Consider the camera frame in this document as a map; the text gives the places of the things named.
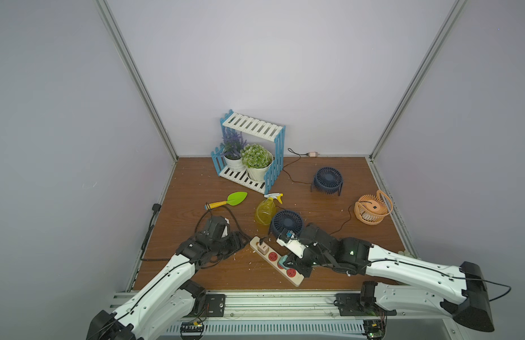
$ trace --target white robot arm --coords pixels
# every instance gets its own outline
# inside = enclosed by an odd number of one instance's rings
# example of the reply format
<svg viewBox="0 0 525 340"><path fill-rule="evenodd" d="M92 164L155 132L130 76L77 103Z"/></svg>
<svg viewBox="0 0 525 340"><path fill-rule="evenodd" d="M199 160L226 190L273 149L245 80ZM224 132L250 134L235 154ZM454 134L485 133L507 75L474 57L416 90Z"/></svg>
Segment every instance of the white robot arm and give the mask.
<svg viewBox="0 0 525 340"><path fill-rule="evenodd" d="M366 281L359 301L350 308L437 311L470 329L494 330L485 280L474 263L463 262L457 267L425 262L353 237L337 240L314 224L307 225L299 235L284 230L276 237L291 250L281 258L280 265L304 277L310 276L313 267L321 266L347 275L380 276L410 285Z"/></svg>
<svg viewBox="0 0 525 340"><path fill-rule="evenodd" d="M248 242L242 231L231 232L227 219L212 216L205 228L183 242L164 268L127 303L111 314L98 313L90 323L87 340L154 340L173 321L189 313L201 314L205 289L191 277L208 262L224 260Z"/></svg>
<svg viewBox="0 0 525 340"><path fill-rule="evenodd" d="M387 277L410 285L366 281L358 300L348 309L376 314L395 309L437 311L465 327L494 330L484 279L474 263L456 267L416 260L360 239L337 240L314 224L302 229L300 235L284 231L277 237L278 243L291 250L281 258L280 265L305 277L313 267L321 266L347 275ZM248 242L243 232L230 231L227 219L212 216L204 230L183 242L131 300L111 314L98 313L90 323L87 340L155 340L183 316L202 314L205 289L191 277L206 263L225 259Z"/></svg>

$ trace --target spray bottle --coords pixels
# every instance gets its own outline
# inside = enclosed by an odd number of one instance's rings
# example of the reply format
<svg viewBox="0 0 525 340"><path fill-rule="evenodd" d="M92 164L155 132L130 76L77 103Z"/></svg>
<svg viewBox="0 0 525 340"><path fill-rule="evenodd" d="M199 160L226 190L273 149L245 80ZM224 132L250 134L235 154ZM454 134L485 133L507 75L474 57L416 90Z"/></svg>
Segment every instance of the spray bottle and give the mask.
<svg viewBox="0 0 525 340"><path fill-rule="evenodd" d="M272 217L276 214L276 205L274 204L274 199L277 199L280 203L281 197L283 194L273 193L264 195L266 200L259 203L257 209L255 209L255 221L261 226L268 227L272 221ZM259 233L266 233L268 230L266 228L261 228L259 226Z"/></svg>

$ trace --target yellow handle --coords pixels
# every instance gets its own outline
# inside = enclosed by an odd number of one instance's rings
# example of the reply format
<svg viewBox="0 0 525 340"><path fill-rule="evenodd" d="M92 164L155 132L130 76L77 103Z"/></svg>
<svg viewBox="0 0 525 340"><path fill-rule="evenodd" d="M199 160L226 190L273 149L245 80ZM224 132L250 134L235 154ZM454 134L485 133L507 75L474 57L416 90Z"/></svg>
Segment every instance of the yellow handle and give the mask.
<svg viewBox="0 0 525 340"><path fill-rule="evenodd" d="M220 202L210 203L208 205L210 206L210 209L213 209L213 208L224 206L225 204L226 204L226 201L220 201Z"/></svg>

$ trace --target plant stand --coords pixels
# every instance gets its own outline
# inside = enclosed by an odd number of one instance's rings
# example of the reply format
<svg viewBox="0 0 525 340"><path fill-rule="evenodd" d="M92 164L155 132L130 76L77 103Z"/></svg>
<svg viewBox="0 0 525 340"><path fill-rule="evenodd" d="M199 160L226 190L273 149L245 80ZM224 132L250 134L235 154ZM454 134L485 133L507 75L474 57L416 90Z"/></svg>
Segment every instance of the plant stand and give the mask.
<svg viewBox="0 0 525 340"><path fill-rule="evenodd" d="M248 187L261 194L268 194L270 188L274 185L274 182L278 179L278 175L283 169L285 126L278 126L276 124L244 116L238 112L233 112L232 110L225 114L225 118L221 118L220 121L223 135L225 134L225 129L234 129L275 143L274 162L265 173L264 180L260 182L251 180L247 175L247 170L239 172L232 171L226 165L225 157L223 156L223 147L216 147L215 151L211 152L211 159L213 160L215 170L219 176L241 184L244 187Z"/></svg>

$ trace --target orange fan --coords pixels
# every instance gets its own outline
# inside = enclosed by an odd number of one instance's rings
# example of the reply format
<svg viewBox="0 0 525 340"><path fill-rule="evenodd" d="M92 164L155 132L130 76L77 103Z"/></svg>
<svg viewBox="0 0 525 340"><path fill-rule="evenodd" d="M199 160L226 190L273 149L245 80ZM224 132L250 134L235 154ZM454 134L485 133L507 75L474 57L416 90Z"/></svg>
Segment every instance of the orange fan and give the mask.
<svg viewBox="0 0 525 340"><path fill-rule="evenodd" d="M385 196L391 210L388 211L386 204L382 200L382 195ZM376 195L363 195L355 202L355 216L362 223L368 225L376 225L380 223L383 218L393 211L393 202L389 199L389 196L383 193L383 191L376 191Z"/></svg>

